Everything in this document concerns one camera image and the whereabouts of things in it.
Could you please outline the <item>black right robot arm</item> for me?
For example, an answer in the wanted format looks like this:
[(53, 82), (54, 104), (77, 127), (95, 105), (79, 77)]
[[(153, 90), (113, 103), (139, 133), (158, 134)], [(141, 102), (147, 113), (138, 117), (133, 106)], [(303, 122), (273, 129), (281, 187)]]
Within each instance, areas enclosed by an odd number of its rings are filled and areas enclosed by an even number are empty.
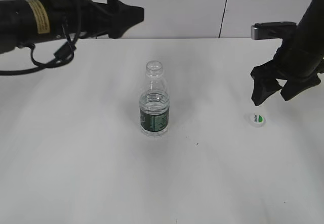
[(279, 38), (281, 46), (273, 58), (251, 71), (254, 80), (252, 101), (260, 106), (276, 92), (289, 101), (321, 83), (323, 73), (323, 0), (311, 0), (298, 24), (294, 22), (256, 23), (253, 40)]

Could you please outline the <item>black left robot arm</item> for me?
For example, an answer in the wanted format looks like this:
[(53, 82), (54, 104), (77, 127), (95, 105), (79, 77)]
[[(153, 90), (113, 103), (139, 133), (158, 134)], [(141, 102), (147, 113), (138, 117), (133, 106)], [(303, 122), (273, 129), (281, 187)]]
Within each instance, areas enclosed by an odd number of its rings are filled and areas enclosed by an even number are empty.
[(143, 7), (119, 0), (2, 0), (1, 53), (63, 39), (64, 23), (69, 34), (79, 29), (81, 39), (102, 35), (118, 39), (143, 21)]

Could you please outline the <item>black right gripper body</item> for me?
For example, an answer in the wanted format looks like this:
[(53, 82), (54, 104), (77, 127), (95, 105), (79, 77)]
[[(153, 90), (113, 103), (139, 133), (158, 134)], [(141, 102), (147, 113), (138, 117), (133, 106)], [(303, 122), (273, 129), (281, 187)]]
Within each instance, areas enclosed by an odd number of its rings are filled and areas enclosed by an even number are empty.
[(256, 79), (285, 79), (299, 85), (314, 87), (321, 83), (318, 77), (323, 72), (323, 57), (296, 57), (282, 61), (271, 60), (256, 66), (251, 77)]

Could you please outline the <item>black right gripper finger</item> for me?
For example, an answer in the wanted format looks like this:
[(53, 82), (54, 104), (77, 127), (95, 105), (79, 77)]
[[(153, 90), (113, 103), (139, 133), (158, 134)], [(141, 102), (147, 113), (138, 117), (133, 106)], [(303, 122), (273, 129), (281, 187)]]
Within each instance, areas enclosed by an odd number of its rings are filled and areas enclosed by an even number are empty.
[(251, 99), (255, 106), (260, 106), (266, 99), (281, 89), (282, 86), (274, 78), (254, 78)]
[(307, 79), (301, 81), (297, 80), (288, 80), (283, 88), (281, 89), (281, 96), (285, 101), (289, 101), (301, 92), (315, 87), (321, 83), (320, 78), (317, 75), (311, 76)]

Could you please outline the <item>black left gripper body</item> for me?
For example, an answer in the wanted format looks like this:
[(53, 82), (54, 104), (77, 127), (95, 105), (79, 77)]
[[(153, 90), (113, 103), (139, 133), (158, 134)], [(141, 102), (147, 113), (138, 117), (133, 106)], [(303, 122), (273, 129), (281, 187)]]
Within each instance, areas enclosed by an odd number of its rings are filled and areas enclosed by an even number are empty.
[(62, 25), (67, 23), (70, 34), (81, 27), (81, 38), (94, 37), (108, 33), (109, 16), (103, 10), (106, 4), (95, 3), (91, 0), (38, 0), (47, 12), (50, 32), (37, 35), (34, 42), (46, 42), (63, 39)]

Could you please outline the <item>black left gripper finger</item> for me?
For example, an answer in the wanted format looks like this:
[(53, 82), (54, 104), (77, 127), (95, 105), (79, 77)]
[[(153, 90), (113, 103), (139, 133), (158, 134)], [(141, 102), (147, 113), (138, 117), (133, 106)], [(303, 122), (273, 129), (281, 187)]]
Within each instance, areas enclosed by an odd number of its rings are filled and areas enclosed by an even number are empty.
[(121, 38), (130, 28), (144, 21), (143, 7), (130, 6), (119, 0), (107, 0), (107, 5), (110, 12), (109, 38)]

